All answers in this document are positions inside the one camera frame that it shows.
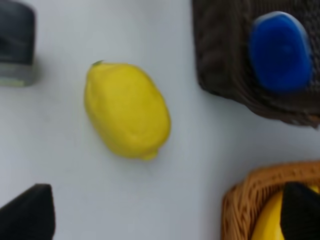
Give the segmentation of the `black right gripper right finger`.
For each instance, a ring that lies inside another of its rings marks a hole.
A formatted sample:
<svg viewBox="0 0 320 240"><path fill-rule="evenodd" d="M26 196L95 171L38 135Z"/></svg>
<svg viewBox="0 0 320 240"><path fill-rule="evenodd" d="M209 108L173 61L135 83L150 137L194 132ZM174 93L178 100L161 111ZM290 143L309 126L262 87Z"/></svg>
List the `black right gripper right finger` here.
<svg viewBox="0 0 320 240"><path fill-rule="evenodd" d="M285 240L319 240L320 194L299 182L286 183L280 228Z"/></svg>

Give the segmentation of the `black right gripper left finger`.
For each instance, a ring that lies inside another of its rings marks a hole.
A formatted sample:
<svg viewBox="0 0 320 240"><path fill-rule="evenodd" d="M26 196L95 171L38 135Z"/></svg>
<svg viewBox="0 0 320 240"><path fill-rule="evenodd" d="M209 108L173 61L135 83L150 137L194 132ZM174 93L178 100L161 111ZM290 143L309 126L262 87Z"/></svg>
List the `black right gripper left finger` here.
<svg viewBox="0 0 320 240"><path fill-rule="evenodd" d="M55 230L50 184L35 184L0 208L2 240L52 240Z"/></svg>

